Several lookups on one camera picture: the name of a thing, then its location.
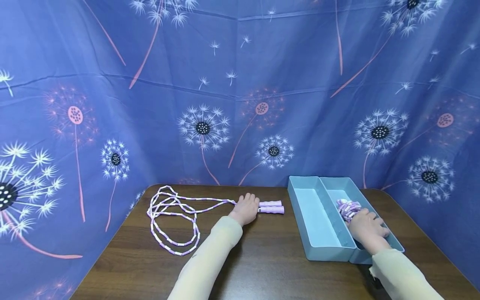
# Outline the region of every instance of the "beaded rope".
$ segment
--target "beaded rope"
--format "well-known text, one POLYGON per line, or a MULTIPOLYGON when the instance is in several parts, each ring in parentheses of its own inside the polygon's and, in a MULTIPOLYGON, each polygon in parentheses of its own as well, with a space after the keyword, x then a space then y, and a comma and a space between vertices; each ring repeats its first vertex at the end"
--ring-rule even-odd
MULTIPOLYGON (((179 196, 176 191, 173 190, 172 187, 169 185, 163 186, 158 189, 156 194, 152 197, 150 200, 150 206, 147 210, 147 216, 150 217, 150 231, 152 232, 152 235, 158 242, 158 244, 167 250, 169 253, 173 255, 178 255, 178 256, 185 256, 193 250, 195 250, 198 246, 198 243, 200 241, 200 230, 198 229, 197 226, 197 214, 199 213, 204 213, 206 211, 212 210, 220 205, 223 205, 225 203, 230 203, 233 205, 236 205, 237 203, 233 200, 230 199, 216 199, 216 198, 190 198, 190 197, 183 197, 179 196), (170 192, 162 192, 162 190, 167 189, 170 190, 170 192), (160 201, 157 203, 158 198, 160 195, 167 196, 166 199, 160 201), (182 203, 180 199, 183 200, 193 200, 193 201, 201 201, 201 200, 211 200, 211 201, 216 201, 218 202, 217 204, 213 205, 212 207, 203 209, 203 210, 194 210, 191 206, 188 204, 182 203), (189 215, 193 215, 193 218, 190 218, 186 216, 183 213, 172 213, 172 212, 166 212, 169 207, 171 206, 179 206, 185 213, 189 215), (155 219, 159 217, 160 215, 166 215, 166 216, 181 216, 182 218, 189 220, 193 224, 193 237, 190 241, 185 242, 185 243, 178 243, 172 240, 168 234, 166 234, 162 229, 160 229, 160 226, 158 226, 157 222, 155 219), (165 245, 162 240, 158 237, 156 230, 167 240, 168 243, 179 246, 179 247, 186 247, 194 243, 194 245, 188 249, 185 252, 178 252, 178 251, 173 251, 168 245, 165 245)), ((270 202, 260 202, 259 208, 258 208, 259 213, 270 213, 270 214, 283 214, 285 212, 284 207, 282 206, 281 201, 270 201, 270 202)))
POLYGON ((336 201, 337 209, 345 222, 350 223, 353 217, 361 210, 359 202, 347 199, 338 199, 336 201))

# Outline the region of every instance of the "blue backdrop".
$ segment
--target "blue backdrop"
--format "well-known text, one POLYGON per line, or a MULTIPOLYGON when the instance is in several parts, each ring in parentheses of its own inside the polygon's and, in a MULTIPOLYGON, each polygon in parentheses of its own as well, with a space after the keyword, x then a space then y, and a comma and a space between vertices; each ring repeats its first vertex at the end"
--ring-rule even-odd
POLYGON ((14 0, 0 14, 2 299, 68 299, 151 184, 288 175, 385 190, 480 287, 475 0, 14 0))

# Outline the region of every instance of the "curtain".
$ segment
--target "curtain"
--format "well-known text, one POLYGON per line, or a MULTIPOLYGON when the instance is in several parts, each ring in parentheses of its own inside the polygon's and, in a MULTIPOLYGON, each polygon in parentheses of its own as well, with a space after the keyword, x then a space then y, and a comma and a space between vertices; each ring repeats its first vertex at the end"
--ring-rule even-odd
POLYGON ((3 299, 68 299, 152 184, 289 175, 389 193, 480 287, 474 0, 14 0, 0 14, 3 299))

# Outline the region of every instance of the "wooden table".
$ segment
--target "wooden table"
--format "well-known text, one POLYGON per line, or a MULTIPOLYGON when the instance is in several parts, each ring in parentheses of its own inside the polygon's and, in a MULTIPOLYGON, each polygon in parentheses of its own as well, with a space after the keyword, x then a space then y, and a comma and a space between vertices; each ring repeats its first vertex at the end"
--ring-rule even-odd
MULTIPOLYGON (((172 290, 190 255, 178 257, 160 248, 150 233, 145 215, 150 198, 160 185, 150 187, 100 256, 73 300, 163 300, 172 290)), ((286 188, 173 186, 182 196, 238 198, 253 192, 262 201, 282 200, 284 215, 259 214, 244 228, 240 243, 230 253, 213 287, 211 300, 363 300, 373 299, 359 269, 350 263, 310 262, 305 258, 286 188)), ((406 255, 431 285, 452 300, 480 299, 434 243, 386 193, 362 191, 407 249, 406 255)), ((204 209, 211 203, 193 204, 204 209)), ((229 204, 199 215, 202 240, 229 204)), ((166 216, 159 225, 176 241, 192 237, 192 224, 166 216)))

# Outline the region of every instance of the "wrist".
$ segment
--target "wrist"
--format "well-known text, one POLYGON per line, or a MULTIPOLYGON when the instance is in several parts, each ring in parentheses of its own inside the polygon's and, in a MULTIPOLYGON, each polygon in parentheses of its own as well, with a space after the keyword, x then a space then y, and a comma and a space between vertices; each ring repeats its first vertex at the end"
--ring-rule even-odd
POLYGON ((370 255, 376 255, 383 250, 392 249, 387 240, 381 236, 364 237, 359 241, 370 255))
POLYGON ((234 219, 241 227, 243 227, 244 223, 242 218, 239 216, 239 214, 232 211, 231 213, 228 214, 228 216, 234 219))

